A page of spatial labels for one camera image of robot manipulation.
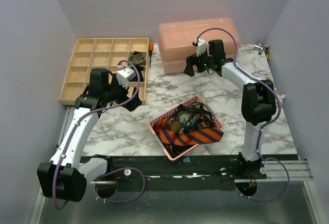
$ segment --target basket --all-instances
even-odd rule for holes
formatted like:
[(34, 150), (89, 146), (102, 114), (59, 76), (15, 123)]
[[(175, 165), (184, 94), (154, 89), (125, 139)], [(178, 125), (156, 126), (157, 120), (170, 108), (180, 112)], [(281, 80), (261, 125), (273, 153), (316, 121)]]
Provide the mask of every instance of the basket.
[[(206, 110), (208, 110), (209, 112), (211, 112), (212, 114), (212, 117), (211, 117), (211, 120), (215, 123), (216, 127), (221, 129), (223, 127), (223, 123), (220, 121), (219, 118), (217, 118), (215, 116), (215, 113), (211, 110), (211, 108), (206, 104), (205, 100), (202, 99), (201, 96), (194, 96), (194, 97), (191, 97), (190, 99), (184, 101), (181, 103), (181, 105), (183, 106), (190, 106), (192, 105), (193, 103), (195, 102), (198, 102), (198, 103), (203, 103), (204, 104), (204, 107)], [(183, 156), (184, 154), (186, 154), (187, 152), (191, 151), (192, 149), (194, 149), (195, 147), (199, 146), (199, 144), (196, 144), (194, 146), (192, 146), (191, 148), (187, 149), (186, 151), (184, 151), (183, 153), (181, 153), (180, 155), (176, 156), (176, 157), (172, 157), (169, 152), (167, 151), (167, 149), (164, 147), (163, 143), (161, 142), (161, 140), (158, 138), (158, 136), (156, 135), (154, 129), (153, 129), (153, 126), (154, 124), (156, 124), (158, 121), (164, 119), (164, 118), (168, 118), (170, 117), (171, 115), (173, 115), (175, 112), (178, 111), (178, 107), (179, 105), (177, 105), (176, 107), (174, 107), (173, 109), (169, 110), (168, 112), (158, 116), (157, 118), (155, 118), (154, 120), (151, 120), (149, 122), (149, 128), (153, 134), (153, 136), (155, 137), (155, 140), (159, 143), (159, 145), (161, 146), (161, 148), (163, 149), (164, 153), (166, 154), (166, 156), (168, 157), (169, 160), (171, 161), (175, 161), (177, 160), (178, 158), (180, 158), (181, 156)]]

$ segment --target pile of ties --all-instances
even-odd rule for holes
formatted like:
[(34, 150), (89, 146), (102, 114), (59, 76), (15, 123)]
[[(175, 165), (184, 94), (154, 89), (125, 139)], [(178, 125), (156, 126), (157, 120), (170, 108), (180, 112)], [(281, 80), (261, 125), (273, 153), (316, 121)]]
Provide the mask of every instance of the pile of ties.
[(180, 105), (177, 112), (158, 121), (153, 129), (164, 145), (181, 152), (195, 144), (220, 141), (224, 133), (216, 127), (213, 118), (203, 103), (195, 102), (190, 106)]

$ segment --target wooden organizer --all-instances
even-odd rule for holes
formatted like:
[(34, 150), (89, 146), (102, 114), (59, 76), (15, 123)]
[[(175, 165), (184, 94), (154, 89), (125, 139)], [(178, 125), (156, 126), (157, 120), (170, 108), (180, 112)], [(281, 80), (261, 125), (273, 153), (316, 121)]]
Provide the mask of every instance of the wooden organizer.
[[(106, 68), (112, 73), (118, 69), (121, 60), (128, 60), (133, 51), (141, 52), (146, 58), (140, 83), (139, 99), (145, 104), (147, 66), (149, 65), (148, 38), (81, 38), (77, 39), (62, 88), (60, 102), (63, 105), (74, 105), (75, 100), (89, 84), (90, 71), (93, 68)], [(129, 82), (129, 87), (136, 87), (137, 82)], [(133, 88), (129, 88), (131, 97)]]

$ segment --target striped tie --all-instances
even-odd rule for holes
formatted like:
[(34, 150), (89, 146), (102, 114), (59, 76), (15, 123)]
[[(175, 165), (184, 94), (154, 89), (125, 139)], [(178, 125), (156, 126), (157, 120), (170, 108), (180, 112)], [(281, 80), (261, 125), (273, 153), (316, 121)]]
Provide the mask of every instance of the striped tie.
[(204, 128), (194, 132), (190, 132), (188, 134), (176, 133), (171, 130), (164, 130), (166, 119), (160, 120), (154, 131), (160, 137), (161, 141), (170, 145), (178, 145), (178, 146), (189, 146), (195, 144), (205, 144), (205, 143), (213, 143), (219, 142), (223, 136), (223, 132), (216, 127), (212, 128)]

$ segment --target orange handle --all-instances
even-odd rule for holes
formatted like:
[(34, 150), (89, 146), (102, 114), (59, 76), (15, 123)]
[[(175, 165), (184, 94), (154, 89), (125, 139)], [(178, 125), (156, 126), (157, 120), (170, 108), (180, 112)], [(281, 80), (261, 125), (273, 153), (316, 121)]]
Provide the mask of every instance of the orange handle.
[(149, 51), (151, 51), (151, 52), (153, 51), (153, 43), (152, 42), (149, 43)]

